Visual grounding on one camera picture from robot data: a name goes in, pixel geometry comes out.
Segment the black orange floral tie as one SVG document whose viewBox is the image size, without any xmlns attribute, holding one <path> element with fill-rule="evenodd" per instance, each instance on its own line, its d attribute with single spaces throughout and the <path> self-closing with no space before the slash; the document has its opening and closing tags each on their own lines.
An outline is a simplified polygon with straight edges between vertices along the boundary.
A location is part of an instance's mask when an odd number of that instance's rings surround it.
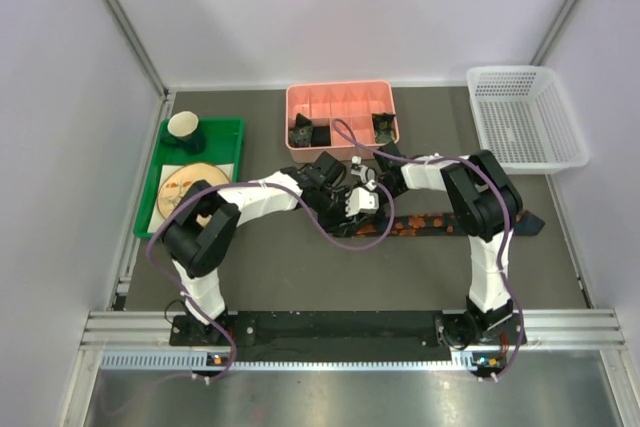
<svg viewBox="0 0 640 427">
<path fill-rule="evenodd" d="M 362 226 L 355 233 L 348 234 L 348 238 L 377 238 L 381 237 L 388 225 L 386 217 L 378 218 L 374 222 Z M 516 236 L 537 236 L 546 223 L 534 213 L 524 210 L 516 216 L 514 233 Z M 396 216 L 393 220 L 389 237 L 436 237 L 451 236 L 465 237 L 466 233 L 459 225 L 455 215 L 450 212 L 429 213 L 407 216 Z"/>
</svg>

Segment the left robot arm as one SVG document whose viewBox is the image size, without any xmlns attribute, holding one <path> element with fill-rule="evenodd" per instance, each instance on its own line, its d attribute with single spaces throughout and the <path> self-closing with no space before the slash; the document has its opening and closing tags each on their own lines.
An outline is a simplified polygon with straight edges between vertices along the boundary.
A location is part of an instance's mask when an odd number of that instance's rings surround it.
<svg viewBox="0 0 640 427">
<path fill-rule="evenodd" d="M 226 310 L 218 267 L 236 229 L 275 212 L 307 206 L 321 228 L 331 234 L 351 228 L 363 205 L 353 187 L 338 186 L 346 167 L 327 153 L 313 163 L 286 167 L 247 183 L 195 182 L 178 204 L 179 213 L 160 235 L 178 273 L 192 331 L 205 343 L 226 334 Z"/>
</svg>

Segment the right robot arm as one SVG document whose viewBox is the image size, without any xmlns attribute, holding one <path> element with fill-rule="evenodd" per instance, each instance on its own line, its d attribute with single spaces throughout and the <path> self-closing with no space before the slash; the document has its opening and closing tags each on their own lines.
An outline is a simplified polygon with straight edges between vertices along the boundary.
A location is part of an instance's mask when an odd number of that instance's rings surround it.
<svg viewBox="0 0 640 427">
<path fill-rule="evenodd" d="M 498 336 L 519 309 L 508 281 L 509 247 L 523 202 L 517 189 L 488 150 L 463 157 L 438 154 L 401 156 L 389 143 L 374 151 L 378 182 L 392 196 L 408 190 L 447 194 L 459 228 L 471 249 L 471 285 L 466 310 L 459 318 L 443 318 L 441 340 L 464 349 Z"/>
</svg>

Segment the rolled dark floral tie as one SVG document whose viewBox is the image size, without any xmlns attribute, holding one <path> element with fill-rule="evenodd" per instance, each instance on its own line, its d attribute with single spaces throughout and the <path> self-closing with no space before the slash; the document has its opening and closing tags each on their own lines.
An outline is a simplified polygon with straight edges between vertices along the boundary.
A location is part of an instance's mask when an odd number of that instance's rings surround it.
<svg viewBox="0 0 640 427">
<path fill-rule="evenodd" d="M 311 146 L 313 136 L 312 121 L 303 114 L 295 117 L 294 126 L 288 130 L 288 142 L 292 148 L 308 148 Z"/>
</svg>

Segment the rolled navy yellow floral tie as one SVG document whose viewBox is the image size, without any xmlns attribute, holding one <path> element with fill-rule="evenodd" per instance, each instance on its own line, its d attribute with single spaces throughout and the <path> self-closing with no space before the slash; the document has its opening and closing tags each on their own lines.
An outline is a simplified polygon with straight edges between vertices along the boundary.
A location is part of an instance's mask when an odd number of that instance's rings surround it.
<svg viewBox="0 0 640 427">
<path fill-rule="evenodd" d="M 395 120 L 395 114 L 375 113 L 372 115 L 374 141 L 376 144 L 387 144 L 397 141 Z"/>
</svg>

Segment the pink divided organizer box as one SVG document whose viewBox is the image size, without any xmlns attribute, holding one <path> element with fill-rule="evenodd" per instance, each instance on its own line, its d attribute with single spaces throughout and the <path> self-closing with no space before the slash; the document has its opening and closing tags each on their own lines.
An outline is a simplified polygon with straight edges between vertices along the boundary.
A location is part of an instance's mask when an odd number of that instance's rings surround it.
<svg viewBox="0 0 640 427">
<path fill-rule="evenodd" d="M 288 130 L 294 126 L 298 113 L 312 121 L 314 126 L 329 126 L 331 145 L 328 147 L 292 148 L 288 142 Z M 348 161 L 355 154 L 370 159 L 372 154 L 356 149 L 344 136 L 352 133 L 355 139 L 370 148 L 376 144 L 372 115 L 390 113 L 396 115 L 397 141 L 400 139 L 398 120 L 392 88 L 384 80 L 360 80 L 297 84 L 289 87 L 285 97 L 285 146 L 297 163 L 312 162 L 324 151 L 335 158 Z"/>
</svg>

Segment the green plastic tray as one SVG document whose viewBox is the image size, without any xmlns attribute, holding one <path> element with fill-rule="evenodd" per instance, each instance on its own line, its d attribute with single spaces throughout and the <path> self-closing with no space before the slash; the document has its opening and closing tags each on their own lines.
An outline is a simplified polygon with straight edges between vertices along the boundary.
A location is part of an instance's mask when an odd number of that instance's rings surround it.
<svg viewBox="0 0 640 427">
<path fill-rule="evenodd" d="M 169 175 L 181 166 L 206 162 L 219 167 L 231 182 L 238 179 L 244 147 L 245 122 L 241 118 L 201 118 L 199 128 L 206 138 L 206 149 L 198 155 L 162 145 L 168 120 L 161 122 L 154 151 L 148 167 L 142 197 L 134 221 L 133 234 L 141 239 L 150 239 L 155 229 L 164 222 L 158 212 L 156 198 L 158 189 Z"/>
</svg>

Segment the white perforated plastic basket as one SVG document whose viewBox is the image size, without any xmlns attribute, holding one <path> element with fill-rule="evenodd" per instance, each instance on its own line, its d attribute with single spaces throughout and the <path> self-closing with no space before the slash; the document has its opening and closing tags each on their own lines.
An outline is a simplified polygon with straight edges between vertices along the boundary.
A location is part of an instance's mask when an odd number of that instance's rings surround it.
<svg viewBox="0 0 640 427">
<path fill-rule="evenodd" d="M 585 166 L 589 151 L 557 74 L 543 66 L 467 71 L 480 146 L 510 175 L 552 175 Z"/>
</svg>

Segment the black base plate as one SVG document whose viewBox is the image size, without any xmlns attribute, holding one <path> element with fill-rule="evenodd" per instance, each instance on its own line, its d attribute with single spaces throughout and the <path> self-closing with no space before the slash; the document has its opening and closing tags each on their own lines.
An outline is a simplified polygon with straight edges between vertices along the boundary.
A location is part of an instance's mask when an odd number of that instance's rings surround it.
<svg viewBox="0 0 640 427">
<path fill-rule="evenodd" d="M 240 362 L 447 360 L 452 347 L 502 353 L 522 332 L 516 316 L 481 331 L 456 311 L 238 311 L 217 323 L 235 342 Z"/>
</svg>

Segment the aluminium frame rail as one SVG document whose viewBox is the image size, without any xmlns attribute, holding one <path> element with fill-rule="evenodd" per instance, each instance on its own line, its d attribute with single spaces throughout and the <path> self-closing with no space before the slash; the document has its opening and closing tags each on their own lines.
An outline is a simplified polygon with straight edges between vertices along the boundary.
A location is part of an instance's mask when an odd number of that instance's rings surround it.
<svg viewBox="0 0 640 427">
<path fill-rule="evenodd" d="M 144 75 L 156 93 L 163 99 L 167 98 L 169 89 L 161 79 L 122 3 L 120 0 L 103 0 L 103 2 Z"/>
</svg>

